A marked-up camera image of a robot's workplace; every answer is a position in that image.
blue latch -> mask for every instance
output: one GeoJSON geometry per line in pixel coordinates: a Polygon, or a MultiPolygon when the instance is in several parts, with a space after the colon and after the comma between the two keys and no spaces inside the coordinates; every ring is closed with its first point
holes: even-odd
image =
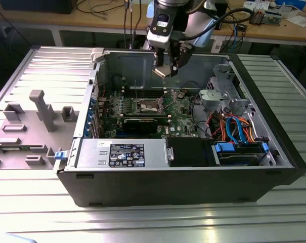
{"type": "Polygon", "coordinates": [[[269,146],[267,145],[267,143],[262,143],[263,149],[265,150],[265,152],[269,151],[269,146]]]}
{"type": "Polygon", "coordinates": [[[235,151],[235,147],[232,143],[217,143],[215,145],[216,152],[233,152],[235,151]]]}
{"type": "Polygon", "coordinates": [[[54,158],[66,160],[68,158],[68,153],[69,153],[69,150],[56,152],[54,158]]]}

blue cable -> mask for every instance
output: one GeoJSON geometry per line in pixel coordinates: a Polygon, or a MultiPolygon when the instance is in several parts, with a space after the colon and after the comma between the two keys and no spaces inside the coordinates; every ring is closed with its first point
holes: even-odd
{"type": "Polygon", "coordinates": [[[234,45],[236,43],[236,39],[237,39],[237,29],[236,29],[236,26],[233,24],[234,26],[234,33],[235,33],[235,38],[234,38],[234,43],[232,45],[232,47],[230,48],[230,51],[229,52],[232,52],[233,48],[234,48],[234,45]]]}
{"type": "Polygon", "coordinates": [[[230,117],[226,121],[226,132],[227,132],[228,137],[230,137],[235,143],[238,143],[238,141],[230,133],[229,123],[230,123],[231,119],[234,119],[236,121],[236,123],[237,123],[238,134],[239,134],[240,140],[242,142],[246,142],[246,138],[245,138],[245,136],[243,134],[242,125],[240,124],[239,120],[236,117],[230,117]]]}

floor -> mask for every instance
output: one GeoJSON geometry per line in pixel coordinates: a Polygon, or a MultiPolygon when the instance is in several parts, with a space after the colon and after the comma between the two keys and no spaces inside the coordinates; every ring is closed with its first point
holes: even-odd
{"type": "MultiPolygon", "coordinates": [[[[54,46],[52,35],[47,30],[19,29],[19,31],[32,45],[54,46]]],[[[6,32],[8,37],[6,39],[0,38],[0,90],[29,50],[29,45],[18,32],[9,28],[6,29],[6,32]]],[[[123,35],[121,34],[63,31],[62,37],[65,45],[71,47],[123,47],[123,35]]],[[[197,51],[207,53],[211,50],[211,46],[212,41],[205,48],[198,48],[197,51]]],[[[253,44],[251,47],[249,43],[243,43],[239,49],[240,53],[276,55],[294,74],[302,60],[300,57],[303,51],[302,47],[268,44],[253,44]]],[[[298,80],[306,88],[306,68],[299,75],[298,80]]]]}

warning label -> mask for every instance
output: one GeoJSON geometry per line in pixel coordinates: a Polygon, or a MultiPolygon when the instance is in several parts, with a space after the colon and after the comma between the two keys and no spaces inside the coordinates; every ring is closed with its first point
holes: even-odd
{"type": "Polygon", "coordinates": [[[111,144],[110,167],[145,167],[143,144],[111,144]]]}

workbench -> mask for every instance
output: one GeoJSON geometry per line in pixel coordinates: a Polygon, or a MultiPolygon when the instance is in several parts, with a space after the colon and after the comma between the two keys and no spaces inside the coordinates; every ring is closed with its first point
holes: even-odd
{"type": "MultiPolygon", "coordinates": [[[[107,0],[92,0],[92,5],[102,4],[107,0]]],[[[231,1],[232,6],[242,5],[244,1],[231,1]]],[[[107,6],[102,6],[101,9],[112,8],[122,5],[122,0],[115,0],[107,6]]],[[[80,8],[89,11],[86,3],[80,5],[80,8]]],[[[69,15],[54,14],[54,13],[35,13],[35,12],[18,12],[18,11],[3,11],[3,15],[11,21],[14,26],[19,28],[36,28],[49,29],[53,34],[53,39],[56,46],[64,46],[61,39],[60,31],[85,31],[85,32],[104,32],[104,33],[120,33],[123,34],[123,17],[124,8],[120,7],[107,12],[107,20],[92,14],[82,13],[77,9],[69,15]]],[[[142,19],[138,25],[137,34],[146,34],[146,26],[151,19],[146,18],[147,4],[142,4],[142,19]]],[[[133,11],[133,27],[139,17],[139,5],[134,4],[133,11]]],[[[279,26],[277,25],[250,25],[247,24],[247,32],[244,37],[244,42],[252,43],[270,43],[284,45],[299,45],[306,46],[306,27],[300,27],[290,23],[287,20],[282,20],[279,26]]],[[[0,15],[0,26],[10,26],[0,15]]],[[[127,32],[130,29],[130,18],[128,16],[126,22],[127,32]]],[[[221,30],[215,30],[212,39],[214,39],[212,52],[219,52],[221,44],[226,38],[232,34],[228,24],[224,24],[221,30]]]]}
{"type": "MultiPolygon", "coordinates": [[[[70,105],[70,100],[78,110],[93,69],[91,52],[30,50],[0,92],[0,128],[6,103],[28,109],[30,101],[24,97],[32,89],[51,96],[54,110],[70,105]]],[[[239,58],[306,162],[306,91],[280,61],[269,56],[239,58]]],[[[0,170],[0,232],[38,243],[303,242],[306,175],[252,203],[79,208],[51,169],[0,170]]]]}

